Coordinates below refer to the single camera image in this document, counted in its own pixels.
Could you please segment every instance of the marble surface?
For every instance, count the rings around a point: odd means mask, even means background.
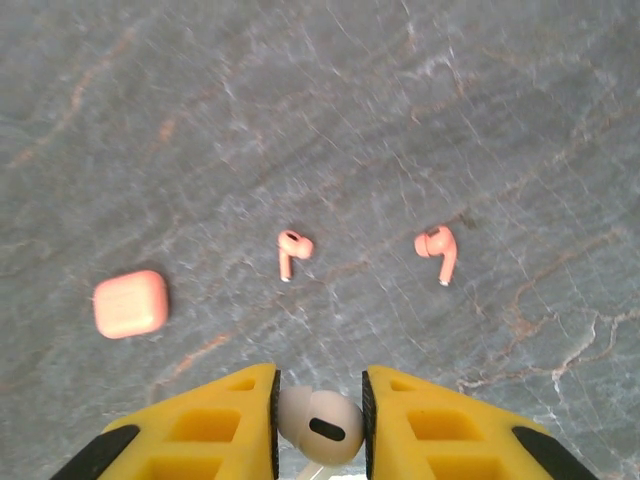
[[[0,478],[264,361],[357,400],[393,366],[640,478],[640,2],[4,0],[0,31]],[[449,288],[413,251],[442,223]],[[93,287],[139,267],[168,325],[102,338]]]

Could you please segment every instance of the white earbud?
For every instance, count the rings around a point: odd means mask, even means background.
[[[337,392],[311,387],[280,391],[278,430],[309,460],[330,467],[353,460],[364,440],[360,407]]]

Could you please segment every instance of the black rubber pad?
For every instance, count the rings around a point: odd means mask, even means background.
[[[367,478],[369,480],[373,477],[377,411],[376,399],[369,381],[369,373],[365,370],[362,372],[362,413],[364,413],[364,449],[367,462]]]
[[[51,480],[98,480],[138,433],[138,426],[125,425],[98,435]]]
[[[528,427],[514,427],[512,432],[554,480],[597,480],[555,438]]]
[[[278,398],[280,397],[280,370],[276,370],[271,385],[271,397],[269,399],[269,416],[271,421],[271,468],[273,478],[280,476],[280,457],[278,456]]]

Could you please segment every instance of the pink earbud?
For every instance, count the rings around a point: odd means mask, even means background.
[[[285,230],[278,236],[280,248],[280,279],[291,281],[291,257],[307,259],[313,253],[313,242],[292,231]]]
[[[453,233],[445,226],[439,226],[427,233],[421,233],[415,240],[416,253],[421,257],[444,255],[440,270],[440,285],[447,286],[453,277],[453,268],[458,256],[458,247]]]

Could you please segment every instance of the wireless earbud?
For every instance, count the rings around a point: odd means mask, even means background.
[[[416,253],[421,257],[444,255],[440,270],[440,285],[447,286],[453,276],[453,268],[458,256],[458,247],[453,233],[445,226],[439,226],[422,233],[415,240]]]
[[[278,396],[278,431],[309,460],[337,467],[360,450],[364,419],[360,407],[337,392],[292,387]]]
[[[280,248],[280,279],[291,281],[291,257],[307,259],[313,253],[313,242],[292,231],[285,230],[278,236]]]

